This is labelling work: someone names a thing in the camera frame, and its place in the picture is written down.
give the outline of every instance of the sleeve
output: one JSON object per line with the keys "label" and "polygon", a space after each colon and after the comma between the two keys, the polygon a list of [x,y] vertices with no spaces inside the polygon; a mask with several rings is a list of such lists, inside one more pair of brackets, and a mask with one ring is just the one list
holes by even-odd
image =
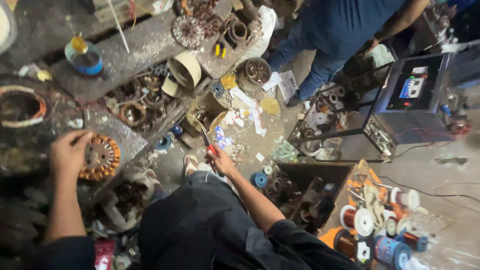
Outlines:
{"label": "sleeve", "polygon": [[312,269],[351,270],[359,267],[290,220],[277,221],[268,231],[276,241],[293,249]]}
{"label": "sleeve", "polygon": [[95,270],[94,241],[86,236],[73,236],[41,246],[26,269]]}

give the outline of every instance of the oil bottle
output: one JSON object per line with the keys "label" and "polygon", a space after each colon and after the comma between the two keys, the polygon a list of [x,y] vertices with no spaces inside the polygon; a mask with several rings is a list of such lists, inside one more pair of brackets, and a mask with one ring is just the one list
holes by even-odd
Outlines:
{"label": "oil bottle", "polygon": [[91,42],[82,37],[72,37],[65,46],[65,57],[84,77],[99,77],[103,73],[102,56]]}

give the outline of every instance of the slipper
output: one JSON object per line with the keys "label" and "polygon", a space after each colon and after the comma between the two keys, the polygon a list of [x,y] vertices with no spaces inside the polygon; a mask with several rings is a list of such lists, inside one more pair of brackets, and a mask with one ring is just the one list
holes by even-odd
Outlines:
{"label": "slipper", "polygon": [[195,167],[191,162],[189,162],[187,164],[187,158],[190,158],[191,160],[194,160],[198,164],[198,160],[197,160],[196,156],[191,155],[191,154],[185,155],[185,157],[183,158],[183,167],[185,168],[184,171],[183,171],[183,176],[184,177],[187,177],[187,172],[189,170],[197,171],[197,167]]}

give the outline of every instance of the hand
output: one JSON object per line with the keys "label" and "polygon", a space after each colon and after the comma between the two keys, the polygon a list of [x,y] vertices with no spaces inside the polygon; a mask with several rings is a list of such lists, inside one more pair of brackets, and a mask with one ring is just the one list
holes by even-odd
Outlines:
{"label": "hand", "polygon": [[375,48],[378,44],[380,44],[380,41],[381,40],[377,39],[376,37],[372,37],[372,39],[370,39],[369,41],[367,41],[367,43],[365,43],[363,48],[364,51],[361,52],[360,54],[361,55],[368,54],[371,50],[373,50],[373,48]]}
{"label": "hand", "polygon": [[205,158],[211,159],[214,163],[215,169],[226,175],[228,178],[231,177],[232,172],[236,169],[233,166],[232,160],[228,154],[216,144],[212,144],[218,156],[216,156],[212,151],[208,151]]}
{"label": "hand", "polygon": [[60,136],[52,144],[50,171],[55,175],[55,181],[77,180],[78,173],[84,165],[85,147],[93,135],[93,132],[88,130],[71,131]]}

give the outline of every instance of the red-handled pliers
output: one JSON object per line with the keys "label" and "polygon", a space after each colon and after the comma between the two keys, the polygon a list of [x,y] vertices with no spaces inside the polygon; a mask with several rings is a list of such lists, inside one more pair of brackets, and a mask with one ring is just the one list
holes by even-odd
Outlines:
{"label": "red-handled pliers", "polygon": [[[214,155],[216,155],[218,157],[218,155],[215,151],[215,148],[213,148],[213,145],[210,144],[210,141],[208,141],[207,133],[204,129],[202,129],[202,137],[204,139],[205,146],[207,147],[207,153],[208,153],[208,150],[210,150],[210,151],[212,151],[212,153]],[[212,159],[207,159],[207,163],[210,164],[210,167],[212,167],[213,172],[216,173],[216,169],[215,169],[215,166],[213,165]]]}

